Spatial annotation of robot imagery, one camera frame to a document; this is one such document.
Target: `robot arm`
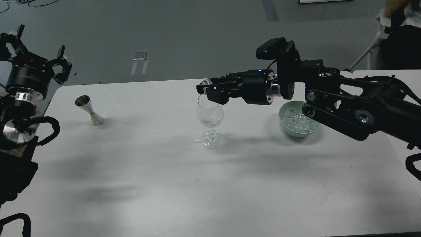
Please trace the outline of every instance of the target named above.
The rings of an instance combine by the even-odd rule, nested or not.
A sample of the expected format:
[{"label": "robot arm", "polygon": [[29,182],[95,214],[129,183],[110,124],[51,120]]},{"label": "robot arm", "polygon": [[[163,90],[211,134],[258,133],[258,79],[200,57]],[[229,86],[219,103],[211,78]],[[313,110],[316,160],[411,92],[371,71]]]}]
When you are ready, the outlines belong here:
[{"label": "robot arm", "polygon": [[[63,84],[69,77],[72,64],[64,56],[64,46],[56,59],[51,61],[28,51],[21,41],[24,25],[16,33],[0,34],[0,61],[12,63],[12,70],[5,86],[6,96],[0,97],[0,149],[12,150],[25,147],[22,156],[16,157],[0,151],[0,205],[14,200],[30,183],[38,164],[32,162],[35,147],[45,145],[60,132],[55,118],[35,115],[35,103],[47,96],[51,78]],[[16,56],[12,57],[7,44]],[[55,74],[53,67],[62,71]],[[42,141],[35,136],[35,124],[50,123],[54,132]]]},{"label": "robot arm", "polygon": [[[421,100],[410,88],[394,76],[345,78],[340,70],[324,67],[322,60],[301,61],[293,41],[276,38],[267,41],[256,51],[258,59],[275,60],[277,76],[269,68],[230,73],[220,78],[209,78],[196,86],[199,94],[208,100],[226,104],[230,97],[241,97],[249,104],[270,105],[274,97],[290,100],[294,83],[305,83],[306,104],[302,113],[338,132],[363,141],[370,134],[383,131],[405,142],[408,148],[421,148],[421,106],[403,99],[410,96]],[[360,95],[352,95],[341,85],[362,88]],[[408,170],[418,170],[412,156]]]}]

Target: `bowl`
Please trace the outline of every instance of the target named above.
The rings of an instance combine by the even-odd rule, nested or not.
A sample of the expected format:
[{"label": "bowl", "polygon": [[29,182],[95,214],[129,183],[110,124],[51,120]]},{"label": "bowl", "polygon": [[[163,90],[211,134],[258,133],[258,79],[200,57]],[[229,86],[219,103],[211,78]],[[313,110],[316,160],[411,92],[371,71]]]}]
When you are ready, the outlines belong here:
[{"label": "bowl", "polygon": [[315,129],[309,131],[309,132],[297,132],[297,131],[293,131],[291,130],[289,127],[286,127],[284,125],[284,123],[282,122],[283,118],[282,115],[285,114],[285,111],[289,108],[292,109],[296,112],[301,113],[301,107],[305,104],[304,101],[299,101],[299,100],[293,100],[293,101],[289,101],[287,103],[285,103],[284,105],[281,106],[281,108],[279,109],[279,114],[278,114],[278,118],[279,118],[279,123],[281,124],[282,129],[288,133],[291,136],[294,137],[306,137],[312,133],[314,133],[315,131],[317,131],[320,128],[320,123],[317,121],[314,121],[314,126]]}]

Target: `metal jigger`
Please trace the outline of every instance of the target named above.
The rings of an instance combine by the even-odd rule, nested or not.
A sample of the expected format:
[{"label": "metal jigger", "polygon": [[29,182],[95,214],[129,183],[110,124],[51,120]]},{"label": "metal jigger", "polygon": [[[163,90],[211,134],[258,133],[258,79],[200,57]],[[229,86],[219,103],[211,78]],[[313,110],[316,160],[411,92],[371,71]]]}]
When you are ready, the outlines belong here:
[{"label": "metal jigger", "polygon": [[93,111],[91,99],[87,95],[79,96],[75,100],[75,105],[91,115],[92,124],[99,126],[104,123],[104,118]]}]

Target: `screw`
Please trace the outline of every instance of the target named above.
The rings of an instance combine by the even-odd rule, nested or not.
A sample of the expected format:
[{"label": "screw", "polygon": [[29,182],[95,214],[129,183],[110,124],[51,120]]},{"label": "screw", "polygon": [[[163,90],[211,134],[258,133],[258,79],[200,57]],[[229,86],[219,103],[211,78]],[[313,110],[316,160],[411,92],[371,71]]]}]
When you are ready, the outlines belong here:
[{"label": "screw", "polygon": [[309,92],[309,93],[307,94],[307,99],[308,99],[309,101],[315,101],[315,100],[316,100],[316,93],[314,93],[314,92]]},{"label": "screw", "polygon": [[360,121],[360,122],[362,122],[363,124],[365,124],[365,123],[367,123],[367,122],[368,122],[368,117],[367,117],[365,114],[360,114],[360,115],[358,116],[358,119],[359,119],[359,121]]}]

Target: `gray floor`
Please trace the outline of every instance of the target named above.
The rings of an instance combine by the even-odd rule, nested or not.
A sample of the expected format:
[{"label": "gray floor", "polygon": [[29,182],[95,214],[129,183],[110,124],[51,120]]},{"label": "gray floor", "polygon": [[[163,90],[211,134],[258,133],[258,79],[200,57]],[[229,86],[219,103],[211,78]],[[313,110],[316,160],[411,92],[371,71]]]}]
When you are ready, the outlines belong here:
[{"label": "gray floor", "polygon": [[[323,59],[325,66],[344,69],[371,43],[378,24],[374,18],[384,1],[60,0],[39,8],[10,5],[0,14],[0,32],[24,24],[24,44],[48,59],[65,45],[74,65],[65,85],[78,85],[218,77],[262,68],[270,62],[257,60],[256,48],[277,37],[294,40],[302,59]],[[0,10],[6,7],[0,2]],[[140,62],[131,75],[139,51],[148,52],[147,72],[141,75]],[[0,63],[1,83],[10,68],[10,63]],[[52,81],[48,98],[39,102],[41,110],[57,88]]]}]

